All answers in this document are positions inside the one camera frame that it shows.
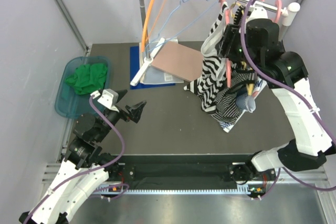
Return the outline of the black white striped tank top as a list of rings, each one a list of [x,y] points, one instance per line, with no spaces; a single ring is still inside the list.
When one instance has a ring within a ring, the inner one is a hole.
[[[226,12],[228,4],[225,0],[219,0],[220,11],[216,20],[211,25],[209,34],[201,46],[203,55],[202,73],[196,80],[184,86],[185,91],[189,91],[198,96],[201,100],[201,109],[206,113],[215,110],[215,99],[219,90],[223,87],[225,77],[225,60],[218,56],[217,44],[222,39],[228,21]]]

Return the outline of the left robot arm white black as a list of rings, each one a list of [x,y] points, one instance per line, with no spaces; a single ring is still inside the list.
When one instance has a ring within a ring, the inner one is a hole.
[[[20,223],[70,223],[83,203],[107,180],[119,174],[118,160],[125,151],[125,141],[116,129],[119,120],[138,123],[146,101],[121,109],[118,102],[126,90],[96,90],[89,104],[96,114],[84,113],[75,123],[75,138],[68,146],[59,170],[39,203],[21,214]],[[110,131],[121,142],[117,156],[103,153],[98,144]]]

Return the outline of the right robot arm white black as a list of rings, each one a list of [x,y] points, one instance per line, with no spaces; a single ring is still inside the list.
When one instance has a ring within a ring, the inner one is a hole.
[[[286,168],[301,172],[321,167],[327,156],[335,154],[335,138],[322,125],[299,54],[286,51],[278,40],[279,25],[266,18],[247,22],[245,31],[230,24],[220,41],[220,54],[233,62],[242,60],[267,82],[279,100],[294,133],[294,139],[280,147],[254,154],[245,166],[252,180],[264,171]]]

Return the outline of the yellow black hanger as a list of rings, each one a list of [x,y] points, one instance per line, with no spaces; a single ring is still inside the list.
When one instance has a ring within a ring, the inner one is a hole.
[[[232,10],[230,11],[230,14],[233,18],[233,24],[234,25],[240,25],[241,19],[243,17],[244,14],[244,10],[245,10],[245,6],[240,4],[240,3],[236,3],[234,4],[234,6],[238,6],[236,9],[236,12],[233,14]],[[253,90],[254,90],[254,84],[250,83],[246,85],[246,90],[247,90],[247,94],[249,96],[252,96],[253,94]]]

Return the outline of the orange plastic hanger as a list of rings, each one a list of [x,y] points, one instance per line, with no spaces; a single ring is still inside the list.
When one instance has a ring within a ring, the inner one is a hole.
[[[149,3],[149,6],[148,6],[148,10],[147,10],[147,13],[146,13],[146,18],[145,18],[145,21],[144,21],[144,27],[143,27],[143,30],[142,30],[142,39],[141,39],[141,52],[145,52],[145,44],[147,42],[149,42],[149,38],[153,32],[153,29],[155,28],[156,26],[156,23],[161,15],[161,12],[165,6],[165,3],[166,3],[167,0],[163,0],[162,3],[161,3],[161,7],[160,7],[160,10],[155,18],[155,21],[152,25],[152,28],[150,31],[148,31],[148,25],[149,25],[149,21],[150,21],[150,17],[151,17],[151,14],[152,14],[152,11],[153,11],[153,6],[155,4],[155,0],[150,0],[150,3]]]

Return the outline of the clothes rack metal white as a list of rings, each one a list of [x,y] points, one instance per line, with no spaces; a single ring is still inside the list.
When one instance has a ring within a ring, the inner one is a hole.
[[[236,3],[247,3],[248,1],[249,0],[234,0],[234,3],[230,6],[230,9],[232,9],[234,7],[234,4],[236,4]],[[148,8],[145,8],[144,0],[139,0],[139,3],[140,3],[140,12],[141,12],[142,28],[143,28]],[[264,2],[261,2],[260,0],[256,0],[255,4],[263,7],[266,10],[276,12],[276,6],[275,5],[272,6],[272,5],[266,4]],[[284,21],[282,21],[280,27],[287,30],[289,28],[289,26],[291,26],[296,14],[300,11],[300,8],[301,8],[301,6],[297,2],[293,2],[293,3],[289,4],[287,7],[282,7],[281,17],[284,18]],[[140,69],[138,70],[135,77],[131,80],[130,85],[136,86],[140,82],[140,78],[145,74],[147,68],[152,64],[153,59],[155,58],[156,54],[159,52],[161,47],[162,46],[159,46],[158,48],[154,49],[150,53],[144,52],[145,53],[145,59],[144,59],[145,62],[142,65],[142,67],[140,67]],[[141,52],[141,41],[139,43],[139,52]]]

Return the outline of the green cloth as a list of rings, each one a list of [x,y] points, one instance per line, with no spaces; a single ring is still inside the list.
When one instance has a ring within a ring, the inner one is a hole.
[[[108,67],[103,63],[85,64],[77,67],[65,83],[74,89],[77,95],[91,94],[103,89],[107,79]]]

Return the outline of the blue white striped garment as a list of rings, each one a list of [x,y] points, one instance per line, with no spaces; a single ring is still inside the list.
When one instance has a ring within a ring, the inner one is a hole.
[[[246,87],[242,87],[238,90],[237,95],[236,95],[235,104],[239,108],[240,115],[238,116],[238,118],[235,120],[234,123],[227,123],[227,122],[219,123],[226,133],[231,131],[231,129],[235,126],[235,124],[244,115],[244,113],[246,112],[253,113],[255,111],[256,109],[255,99],[257,98],[259,93],[262,92],[265,86],[266,86],[266,81],[258,77],[254,84],[252,95],[248,94]]]

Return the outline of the blue mat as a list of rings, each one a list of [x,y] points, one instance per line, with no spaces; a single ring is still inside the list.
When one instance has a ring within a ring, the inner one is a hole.
[[[130,47],[130,80],[132,80],[140,69],[139,46]],[[169,84],[142,84],[138,83],[136,86],[130,85],[131,90],[148,89],[158,87],[174,86],[174,83]]]

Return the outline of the teal plastic bin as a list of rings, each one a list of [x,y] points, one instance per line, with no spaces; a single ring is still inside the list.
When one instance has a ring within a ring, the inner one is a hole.
[[[108,58],[104,56],[94,56],[77,57],[70,60],[65,66],[56,96],[55,110],[59,115],[66,118],[76,119],[84,113],[96,113],[89,104],[90,94],[77,95],[75,94],[74,89],[65,83],[65,79],[69,75],[73,74],[77,67],[85,64],[94,63],[103,63],[108,67],[107,79],[103,89],[109,87],[111,76],[111,63]]]

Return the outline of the pink brown board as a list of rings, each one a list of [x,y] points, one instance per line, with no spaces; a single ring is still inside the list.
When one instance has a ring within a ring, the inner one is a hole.
[[[168,41],[155,56],[152,66],[191,82],[202,75],[203,55],[200,51]]]

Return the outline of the thin striped black white garment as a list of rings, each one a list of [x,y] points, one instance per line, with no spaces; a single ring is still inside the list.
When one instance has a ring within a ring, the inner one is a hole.
[[[236,95],[240,88],[247,84],[255,84],[255,74],[251,70],[237,70],[232,73],[232,86],[225,87],[217,94],[215,99],[216,109],[213,118],[219,123],[234,123],[240,115],[238,106],[235,104]]]

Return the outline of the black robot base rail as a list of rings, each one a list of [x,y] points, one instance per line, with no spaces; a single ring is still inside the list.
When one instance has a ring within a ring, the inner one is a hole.
[[[256,172],[244,154],[124,155],[107,165],[110,181],[122,179],[133,188],[271,181],[275,170]]]

